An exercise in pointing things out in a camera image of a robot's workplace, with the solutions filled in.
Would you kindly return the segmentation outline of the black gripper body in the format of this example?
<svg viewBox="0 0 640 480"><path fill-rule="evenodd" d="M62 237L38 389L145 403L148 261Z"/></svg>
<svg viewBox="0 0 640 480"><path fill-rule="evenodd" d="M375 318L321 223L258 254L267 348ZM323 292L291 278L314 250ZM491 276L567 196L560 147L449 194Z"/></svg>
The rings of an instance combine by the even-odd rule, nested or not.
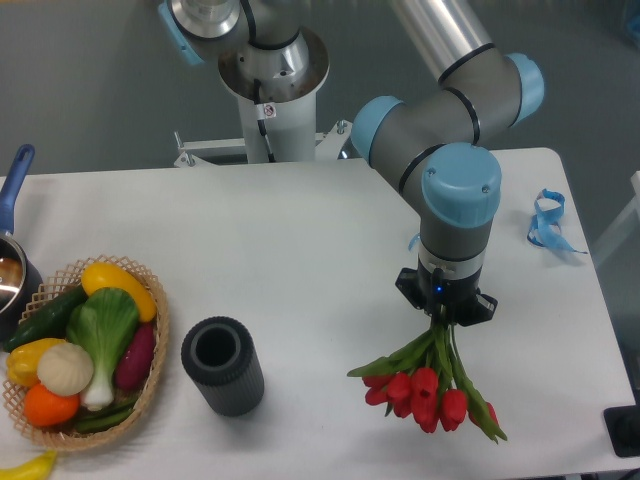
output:
<svg viewBox="0 0 640 480"><path fill-rule="evenodd" d="M418 310L424 311L442 325L474 326L490 321L498 301L479 289L482 270L463 279L447 279L436 269L403 268L395 286Z"/></svg>

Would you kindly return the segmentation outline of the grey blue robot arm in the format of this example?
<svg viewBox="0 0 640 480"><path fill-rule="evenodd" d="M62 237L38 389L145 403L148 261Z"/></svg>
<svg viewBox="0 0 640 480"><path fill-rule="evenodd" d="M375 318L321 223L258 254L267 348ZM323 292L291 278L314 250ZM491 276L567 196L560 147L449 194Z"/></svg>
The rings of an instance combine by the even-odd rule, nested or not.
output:
<svg viewBox="0 0 640 480"><path fill-rule="evenodd" d="M502 54L464 1L396 1L394 12L438 82L419 106L368 102L350 139L420 217L418 265L397 288L440 324L489 321L496 300L478 283L501 198L501 169L481 145L533 114L545 92L538 66ZM325 45L297 1L164 1L162 20L186 59L213 60L236 97L252 163L310 160Z"/></svg>

